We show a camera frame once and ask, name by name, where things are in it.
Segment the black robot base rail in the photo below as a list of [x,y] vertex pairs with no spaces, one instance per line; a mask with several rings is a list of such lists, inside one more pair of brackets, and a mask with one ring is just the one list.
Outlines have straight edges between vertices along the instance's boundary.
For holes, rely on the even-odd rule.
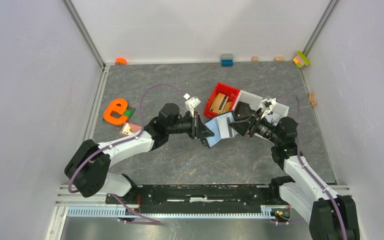
[[142,214],[257,214],[290,208],[270,184],[144,184],[120,199]]

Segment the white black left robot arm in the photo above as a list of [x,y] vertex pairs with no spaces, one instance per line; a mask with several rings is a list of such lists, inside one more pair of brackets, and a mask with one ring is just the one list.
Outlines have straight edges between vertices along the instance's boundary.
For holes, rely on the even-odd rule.
[[64,169],[70,180],[69,192],[84,198],[99,192],[114,194],[125,204],[133,203],[137,198],[134,183],[127,175],[112,174],[109,169],[132,156],[158,149],[173,134],[187,134],[192,140],[214,136],[199,113],[187,111],[181,115],[177,104],[166,103],[158,116],[129,137],[101,143],[85,140]]

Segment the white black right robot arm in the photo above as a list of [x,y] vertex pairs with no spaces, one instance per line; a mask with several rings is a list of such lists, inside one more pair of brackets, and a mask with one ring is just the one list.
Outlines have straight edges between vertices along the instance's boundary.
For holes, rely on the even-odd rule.
[[275,204],[291,205],[308,224],[312,239],[361,238],[355,201],[332,189],[308,164],[299,146],[298,123],[293,118],[282,117],[277,125],[272,125],[258,110],[229,126],[243,137],[257,134],[274,144],[272,159],[289,179],[274,178],[269,199]]

